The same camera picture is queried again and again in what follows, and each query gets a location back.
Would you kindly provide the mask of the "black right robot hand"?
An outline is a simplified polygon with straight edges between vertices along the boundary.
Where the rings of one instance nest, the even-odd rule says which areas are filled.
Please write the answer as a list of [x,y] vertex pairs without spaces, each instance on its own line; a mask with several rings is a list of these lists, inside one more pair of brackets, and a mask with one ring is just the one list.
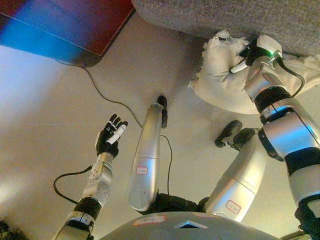
[[230,69],[235,74],[247,67],[260,57],[269,57],[271,61],[282,57],[282,46],[278,41],[268,35],[260,35],[256,40],[249,43],[239,54],[243,59]]

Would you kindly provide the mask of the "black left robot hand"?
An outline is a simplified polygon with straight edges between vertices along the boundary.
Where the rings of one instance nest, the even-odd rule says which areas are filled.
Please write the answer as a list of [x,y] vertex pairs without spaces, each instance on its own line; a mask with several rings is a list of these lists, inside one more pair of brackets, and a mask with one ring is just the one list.
[[97,134],[95,142],[96,155],[107,153],[115,158],[119,153],[119,140],[127,127],[127,121],[121,121],[117,114],[113,114],[105,127]]

